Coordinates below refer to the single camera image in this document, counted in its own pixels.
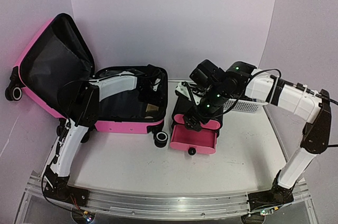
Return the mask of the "tan square box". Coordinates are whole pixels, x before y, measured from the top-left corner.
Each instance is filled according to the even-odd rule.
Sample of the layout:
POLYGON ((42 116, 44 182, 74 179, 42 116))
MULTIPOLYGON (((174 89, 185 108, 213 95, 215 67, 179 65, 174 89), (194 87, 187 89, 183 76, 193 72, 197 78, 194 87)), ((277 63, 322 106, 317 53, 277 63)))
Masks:
POLYGON ((147 104, 146 106, 146 112, 147 113, 155 113, 159 111, 159 107, 156 105, 152 105, 152 104, 147 104))

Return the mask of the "pink hard-shell suitcase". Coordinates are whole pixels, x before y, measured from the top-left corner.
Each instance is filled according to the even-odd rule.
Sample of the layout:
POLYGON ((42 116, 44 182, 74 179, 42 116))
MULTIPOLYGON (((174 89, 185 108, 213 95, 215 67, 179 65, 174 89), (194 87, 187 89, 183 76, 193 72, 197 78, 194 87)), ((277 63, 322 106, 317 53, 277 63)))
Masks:
POLYGON ((15 66, 5 89, 9 101, 27 94, 63 123, 58 91, 67 82, 89 79, 99 70, 72 17, 61 13, 48 21, 30 41, 15 66))

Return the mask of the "black and pink drawer organizer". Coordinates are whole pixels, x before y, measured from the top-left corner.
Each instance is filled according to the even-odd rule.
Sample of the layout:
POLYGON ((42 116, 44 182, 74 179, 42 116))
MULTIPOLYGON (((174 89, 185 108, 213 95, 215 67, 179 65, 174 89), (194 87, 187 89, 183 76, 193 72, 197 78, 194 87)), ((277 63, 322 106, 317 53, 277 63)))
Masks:
POLYGON ((217 138, 223 125, 217 122, 210 122, 207 125, 201 124, 201 131, 195 132, 186 129, 183 116, 193 115, 192 102, 182 95, 177 95, 177 101, 172 112, 171 141, 170 147, 175 150, 186 151, 189 155, 214 154, 216 152, 217 138))

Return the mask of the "white perforated plastic basket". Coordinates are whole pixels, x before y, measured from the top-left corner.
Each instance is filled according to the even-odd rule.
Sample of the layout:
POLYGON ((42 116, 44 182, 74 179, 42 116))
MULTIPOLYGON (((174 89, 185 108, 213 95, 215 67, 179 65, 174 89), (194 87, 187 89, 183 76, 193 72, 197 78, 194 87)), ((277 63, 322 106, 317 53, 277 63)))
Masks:
MULTIPOLYGON (((235 99, 227 100, 223 105, 223 111, 229 109, 235 103, 235 99)), ((251 100, 241 100, 239 99, 236 105, 232 108, 231 111, 238 111, 243 113, 256 113, 262 104, 260 102, 251 101, 251 100)))

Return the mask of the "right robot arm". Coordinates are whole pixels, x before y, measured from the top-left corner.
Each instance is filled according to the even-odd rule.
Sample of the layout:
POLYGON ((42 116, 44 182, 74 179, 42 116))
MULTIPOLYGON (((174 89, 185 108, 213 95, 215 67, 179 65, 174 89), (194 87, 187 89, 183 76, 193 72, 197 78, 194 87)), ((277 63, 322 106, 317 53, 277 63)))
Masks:
POLYGON ((238 102, 243 96, 289 111, 306 122, 299 148, 277 175, 277 184, 266 192, 270 204, 285 198, 286 189, 291 189, 314 157, 329 147, 334 102, 326 90, 310 90, 307 85, 284 80, 280 70, 277 73, 274 76, 269 69, 242 61, 223 70, 204 60, 190 74, 194 86, 183 81, 175 89, 192 104, 183 119, 186 127, 195 131, 231 111, 231 107, 223 107, 228 99, 238 102))

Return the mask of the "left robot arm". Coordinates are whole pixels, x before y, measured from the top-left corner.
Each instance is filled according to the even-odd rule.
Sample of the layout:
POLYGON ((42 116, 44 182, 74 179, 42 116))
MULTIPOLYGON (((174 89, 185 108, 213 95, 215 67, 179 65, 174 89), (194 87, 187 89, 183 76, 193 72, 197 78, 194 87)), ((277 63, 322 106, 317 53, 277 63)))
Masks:
POLYGON ((163 131, 168 103, 168 75, 151 64, 135 67, 108 67, 89 79, 65 83, 58 91, 58 104, 64 120, 58 128, 58 143, 45 177, 51 193, 59 200, 71 197, 63 182, 81 143, 92 130, 105 133, 148 134, 154 144, 164 147, 163 131))

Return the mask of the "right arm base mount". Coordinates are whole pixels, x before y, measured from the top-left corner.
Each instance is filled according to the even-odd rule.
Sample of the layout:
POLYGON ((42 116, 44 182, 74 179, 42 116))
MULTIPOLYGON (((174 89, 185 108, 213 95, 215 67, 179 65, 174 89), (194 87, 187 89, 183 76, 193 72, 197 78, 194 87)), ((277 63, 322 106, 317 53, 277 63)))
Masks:
POLYGON ((251 212, 281 207, 284 204, 292 203, 293 201, 294 197, 291 192, 283 193, 268 190, 248 194, 248 203, 251 212))

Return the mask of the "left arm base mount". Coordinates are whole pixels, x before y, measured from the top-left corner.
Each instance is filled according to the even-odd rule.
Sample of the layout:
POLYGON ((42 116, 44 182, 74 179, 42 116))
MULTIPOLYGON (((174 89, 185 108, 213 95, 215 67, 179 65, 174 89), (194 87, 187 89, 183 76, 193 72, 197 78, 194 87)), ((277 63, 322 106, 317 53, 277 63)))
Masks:
POLYGON ((89 198, 89 190, 69 185, 61 185, 55 189, 47 183, 43 186, 43 193, 48 199, 78 207, 85 207, 89 198))

